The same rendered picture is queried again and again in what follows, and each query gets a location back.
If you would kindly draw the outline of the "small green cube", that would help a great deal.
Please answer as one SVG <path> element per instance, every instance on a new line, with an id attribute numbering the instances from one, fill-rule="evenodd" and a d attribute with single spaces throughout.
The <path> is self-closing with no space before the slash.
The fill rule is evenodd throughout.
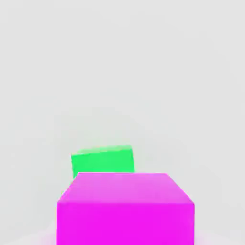
<path id="1" fill-rule="evenodd" d="M 134 172 L 133 150 L 130 145 L 117 145 L 80 150 L 71 155 L 72 174 L 80 172 Z"/>

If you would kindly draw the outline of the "small magenta cube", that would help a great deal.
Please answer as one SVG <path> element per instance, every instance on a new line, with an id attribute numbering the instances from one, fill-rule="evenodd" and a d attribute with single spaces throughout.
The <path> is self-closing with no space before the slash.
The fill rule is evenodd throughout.
<path id="1" fill-rule="evenodd" d="M 56 245 L 194 245 L 194 223 L 167 174 L 79 173 L 57 203 Z"/>

